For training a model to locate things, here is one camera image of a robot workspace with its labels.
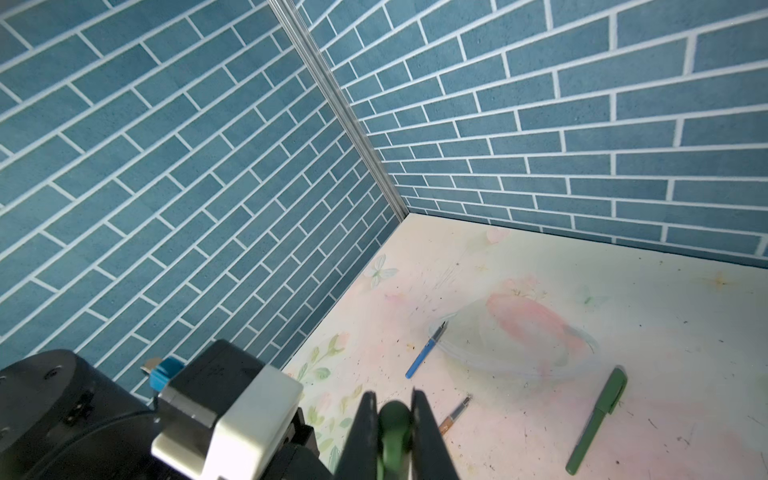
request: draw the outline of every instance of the brown pen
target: brown pen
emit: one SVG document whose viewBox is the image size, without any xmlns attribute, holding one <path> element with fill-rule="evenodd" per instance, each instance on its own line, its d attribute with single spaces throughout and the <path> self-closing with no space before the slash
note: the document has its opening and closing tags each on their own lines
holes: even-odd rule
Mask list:
<svg viewBox="0 0 768 480">
<path fill-rule="evenodd" d="M 440 435 L 445 435 L 448 429 L 453 426 L 453 423 L 458 419 L 458 416 L 467 409 L 470 400 L 472 400 L 472 395 L 467 396 L 467 398 L 458 404 L 458 407 L 456 407 L 456 410 L 454 410 L 451 415 L 445 417 L 445 420 L 440 424 Z"/>
</svg>

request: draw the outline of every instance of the table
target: table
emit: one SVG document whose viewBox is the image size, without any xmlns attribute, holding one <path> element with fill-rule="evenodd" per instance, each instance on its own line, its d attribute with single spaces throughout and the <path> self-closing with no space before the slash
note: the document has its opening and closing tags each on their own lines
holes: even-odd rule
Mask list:
<svg viewBox="0 0 768 480">
<path fill-rule="evenodd" d="M 410 214 L 284 371 L 330 468 L 361 392 L 417 388 L 438 422 L 474 395 L 444 437 L 461 478 L 570 478 L 621 365 L 577 477 L 768 478 L 766 311 L 768 270 Z"/>
</svg>

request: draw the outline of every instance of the green marker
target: green marker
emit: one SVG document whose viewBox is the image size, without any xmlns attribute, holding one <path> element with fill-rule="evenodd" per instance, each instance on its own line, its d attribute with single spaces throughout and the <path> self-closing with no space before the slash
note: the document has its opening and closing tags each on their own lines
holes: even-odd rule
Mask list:
<svg viewBox="0 0 768 480">
<path fill-rule="evenodd" d="M 587 426 L 584 427 L 584 431 L 581 433 L 581 437 L 576 443 L 571 457 L 568 459 L 568 463 L 565 466 L 565 471 L 571 475 L 576 475 L 581 461 L 587 454 L 589 445 L 591 445 L 594 436 L 598 433 L 600 424 L 603 422 L 605 415 L 613 413 L 614 408 L 619 403 L 621 393 L 624 391 L 624 387 L 627 386 L 627 374 L 624 373 L 619 367 L 616 367 L 611 376 L 608 377 L 608 381 L 603 387 L 603 391 L 600 392 L 598 402 L 594 404 L 594 410 L 592 410 L 592 416 L 587 422 Z"/>
</svg>

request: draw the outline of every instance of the pen cap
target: pen cap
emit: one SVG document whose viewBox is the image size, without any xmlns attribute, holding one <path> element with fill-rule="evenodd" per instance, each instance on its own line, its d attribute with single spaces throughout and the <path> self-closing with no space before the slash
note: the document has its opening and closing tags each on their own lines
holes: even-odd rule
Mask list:
<svg viewBox="0 0 768 480">
<path fill-rule="evenodd" d="M 626 386 L 627 374 L 619 367 L 614 368 L 614 371 L 611 372 L 611 376 L 608 377 L 608 381 L 605 383 L 605 387 L 603 387 L 603 391 L 600 392 L 598 402 L 594 404 L 594 408 L 604 413 L 613 413 Z"/>
</svg>

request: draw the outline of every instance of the blue brick wall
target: blue brick wall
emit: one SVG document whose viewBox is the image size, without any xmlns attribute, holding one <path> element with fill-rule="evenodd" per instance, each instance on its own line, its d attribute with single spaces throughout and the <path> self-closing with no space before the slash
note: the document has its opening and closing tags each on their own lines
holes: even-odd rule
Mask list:
<svg viewBox="0 0 768 480">
<path fill-rule="evenodd" d="M 0 7 L 0 366 L 282 366 L 396 218 L 266 2 Z"/>
<path fill-rule="evenodd" d="M 412 212 L 768 266 L 767 0 L 298 0 Z"/>
</svg>

